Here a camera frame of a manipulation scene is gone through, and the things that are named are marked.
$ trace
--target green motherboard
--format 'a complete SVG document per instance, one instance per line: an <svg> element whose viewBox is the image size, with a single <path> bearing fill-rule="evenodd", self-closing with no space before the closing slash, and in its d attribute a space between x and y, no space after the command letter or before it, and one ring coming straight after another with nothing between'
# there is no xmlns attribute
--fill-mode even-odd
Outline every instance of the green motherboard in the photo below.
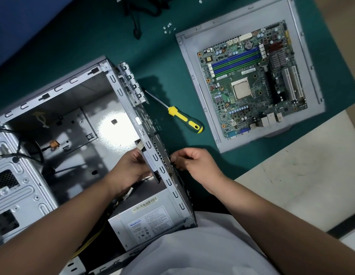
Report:
<svg viewBox="0 0 355 275"><path fill-rule="evenodd" d="M285 21L198 52L225 137L307 108Z"/></svg>

